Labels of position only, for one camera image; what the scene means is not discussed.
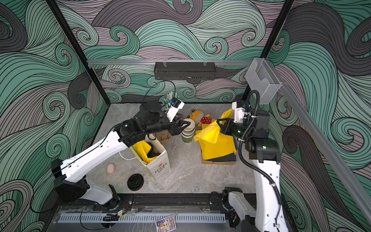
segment plush toy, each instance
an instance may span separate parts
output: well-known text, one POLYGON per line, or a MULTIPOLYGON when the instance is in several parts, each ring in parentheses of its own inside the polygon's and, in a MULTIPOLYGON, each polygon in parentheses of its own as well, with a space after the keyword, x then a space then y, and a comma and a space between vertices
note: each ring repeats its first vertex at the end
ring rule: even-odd
POLYGON ((215 118, 210 118, 210 114, 204 115, 201 110, 192 110, 192 114, 189 116, 198 127, 201 127, 202 124, 211 124, 216 121, 215 118))

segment black cup lid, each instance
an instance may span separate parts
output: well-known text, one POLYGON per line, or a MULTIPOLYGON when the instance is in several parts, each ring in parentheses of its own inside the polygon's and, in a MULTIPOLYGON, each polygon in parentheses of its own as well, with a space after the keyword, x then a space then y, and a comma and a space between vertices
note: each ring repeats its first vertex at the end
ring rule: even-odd
POLYGON ((128 179, 128 187, 131 191, 137 191, 139 190, 144 183, 143 176, 139 173, 136 173, 134 175, 131 175, 128 179))

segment plush toy's head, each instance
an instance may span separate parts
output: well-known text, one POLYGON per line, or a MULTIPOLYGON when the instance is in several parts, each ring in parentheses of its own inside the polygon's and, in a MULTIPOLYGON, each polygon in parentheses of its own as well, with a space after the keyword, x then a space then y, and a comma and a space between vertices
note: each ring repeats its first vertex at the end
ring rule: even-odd
POLYGON ((189 118, 192 119, 194 123, 198 124, 200 123, 203 116, 204 113, 201 110, 195 110, 189 118))

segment stack of paper cups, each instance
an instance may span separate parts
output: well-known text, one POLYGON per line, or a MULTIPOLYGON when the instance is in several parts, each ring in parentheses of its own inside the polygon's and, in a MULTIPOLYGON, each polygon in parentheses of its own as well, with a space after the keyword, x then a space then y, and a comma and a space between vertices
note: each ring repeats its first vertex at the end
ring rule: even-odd
POLYGON ((183 142, 185 143, 190 143, 192 141, 192 138, 194 136, 195 132, 195 123, 192 119, 186 118, 184 121, 190 122, 191 125, 187 126, 183 131, 182 131, 182 137, 183 137, 183 142))

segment purple card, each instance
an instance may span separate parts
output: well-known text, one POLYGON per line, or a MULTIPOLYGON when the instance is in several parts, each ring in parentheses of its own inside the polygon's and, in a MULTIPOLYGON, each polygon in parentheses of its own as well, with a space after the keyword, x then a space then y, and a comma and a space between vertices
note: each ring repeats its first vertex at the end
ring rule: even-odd
POLYGON ((170 215, 161 220, 156 221, 156 231, 157 232, 170 232, 177 228, 175 225, 174 216, 170 215))

